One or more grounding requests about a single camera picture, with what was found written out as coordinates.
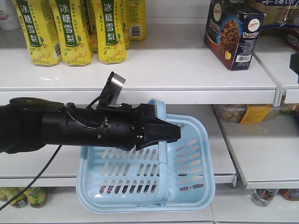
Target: black cable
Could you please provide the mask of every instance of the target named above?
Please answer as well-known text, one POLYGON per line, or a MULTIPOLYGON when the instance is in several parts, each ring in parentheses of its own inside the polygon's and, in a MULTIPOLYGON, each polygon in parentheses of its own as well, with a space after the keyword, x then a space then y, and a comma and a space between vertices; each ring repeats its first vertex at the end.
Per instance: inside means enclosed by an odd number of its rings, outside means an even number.
POLYGON ((62 145, 59 145, 56 149, 56 151, 54 152, 54 154, 52 155, 52 157, 49 159, 49 161, 47 162, 47 164, 42 168, 42 170, 39 172, 39 174, 30 182, 30 184, 27 185, 27 187, 25 187, 20 193, 18 193, 17 195, 15 195, 12 199, 10 199, 8 202, 6 202, 4 205, 2 205, 0 207, 0 211, 2 209, 4 209, 6 206, 8 206, 13 200, 15 200, 18 196, 20 196, 21 194, 23 194, 26 190, 28 190, 36 181, 37 179, 43 174, 43 172, 48 168, 48 166, 50 165, 50 163, 52 162, 52 160, 55 158, 55 156, 57 155, 57 153, 59 152, 60 148, 62 145))
MULTIPOLYGON (((103 97, 109 96, 104 95, 104 96, 98 96, 96 99, 94 99, 86 108, 90 109, 92 107, 92 105, 95 104, 95 102, 97 102, 98 100, 100 100, 103 97)), ((23 194, 26 190, 28 190, 36 181, 38 178, 40 178, 40 176, 44 173, 44 171, 48 168, 48 166, 50 165, 50 163, 52 162, 52 160, 55 158, 55 156, 57 155, 57 153, 59 152, 60 148, 62 147, 62 145, 59 145, 56 149, 56 151, 54 152, 54 154, 51 156, 51 158, 49 159, 49 161, 47 162, 47 164, 42 168, 42 170, 39 172, 39 174, 30 182, 30 184, 27 185, 27 187, 25 187, 21 192, 19 192, 17 195, 15 195, 13 198, 11 198, 8 202, 6 202, 4 205, 2 205, 0 207, 0 211, 2 211, 6 206, 8 206, 13 200, 15 200, 18 196, 20 196, 21 194, 23 194)))

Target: white wall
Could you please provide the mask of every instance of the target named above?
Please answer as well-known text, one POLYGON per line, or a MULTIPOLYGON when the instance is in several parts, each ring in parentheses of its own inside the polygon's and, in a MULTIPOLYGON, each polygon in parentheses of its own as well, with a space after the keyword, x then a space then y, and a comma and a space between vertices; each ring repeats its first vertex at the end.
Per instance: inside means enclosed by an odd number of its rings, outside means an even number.
POLYGON ((149 23, 201 23, 210 0, 147 0, 149 23))

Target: yellow bottle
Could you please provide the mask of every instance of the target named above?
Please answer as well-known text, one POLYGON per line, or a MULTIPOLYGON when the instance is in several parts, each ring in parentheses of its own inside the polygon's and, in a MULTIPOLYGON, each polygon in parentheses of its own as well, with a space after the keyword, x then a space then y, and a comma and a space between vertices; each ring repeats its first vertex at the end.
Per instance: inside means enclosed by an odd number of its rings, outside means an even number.
POLYGON ((8 198, 7 196, 0 190, 0 201, 7 202, 8 198))
POLYGON ((26 195, 27 200, 30 203, 30 206, 36 209, 43 207, 48 200, 48 194, 46 189, 41 187, 28 188, 24 192, 24 195, 26 195))
POLYGON ((93 12, 92 0, 83 0, 84 16, 87 24, 87 30, 90 37, 91 48, 93 53, 98 52, 98 36, 93 12))
POLYGON ((33 64, 53 66, 61 61, 59 39, 48 0, 13 0, 33 64))
POLYGON ((142 41, 147 36, 145 0, 126 0, 130 40, 142 41))
MULTIPOLYGON (((1 192, 5 194, 8 198, 8 200, 12 199, 14 196, 20 193, 19 188, 5 188, 1 187, 0 188, 1 192)), ((27 198, 24 194, 21 194, 18 196, 16 199, 14 199, 10 205, 13 206, 14 208, 23 208, 27 204, 27 198)))
POLYGON ((130 47, 129 39, 129 25, 128 25, 128 13, 127 13, 127 0, 121 0, 121 22, 122 22, 122 31, 123 39, 125 42, 126 49, 130 47))
POLYGON ((84 19, 83 0, 49 0, 54 14, 62 60, 68 66, 86 66, 93 53, 84 19))
POLYGON ((99 60, 105 64, 121 63, 127 52, 121 25, 120 0, 92 0, 98 33, 99 60))

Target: barcode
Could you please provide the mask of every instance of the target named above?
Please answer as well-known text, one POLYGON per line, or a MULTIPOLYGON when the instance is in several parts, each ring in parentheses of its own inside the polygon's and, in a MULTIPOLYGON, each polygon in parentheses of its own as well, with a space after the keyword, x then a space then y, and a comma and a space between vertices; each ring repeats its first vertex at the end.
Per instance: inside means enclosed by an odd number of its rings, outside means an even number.
POLYGON ((54 45, 54 57, 57 59, 59 58, 60 54, 61 54, 61 50, 60 50, 60 45, 59 43, 54 45))
POLYGON ((130 34, 132 37, 141 37, 141 26, 131 26, 130 34))
POLYGON ((251 55, 247 55, 247 56, 238 55, 235 62, 249 62, 250 59, 251 59, 251 55))

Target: black cylindrical joint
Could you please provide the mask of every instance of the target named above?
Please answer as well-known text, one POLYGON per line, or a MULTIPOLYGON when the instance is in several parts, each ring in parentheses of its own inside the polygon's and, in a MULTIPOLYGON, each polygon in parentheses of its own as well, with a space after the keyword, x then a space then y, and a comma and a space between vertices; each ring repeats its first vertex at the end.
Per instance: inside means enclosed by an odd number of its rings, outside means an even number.
POLYGON ((88 127, 75 121, 68 113, 47 113, 42 120, 41 142, 52 145, 79 145, 117 147, 127 149, 133 128, 126 114, 96 112, 92 122, 98 127, 88 127))

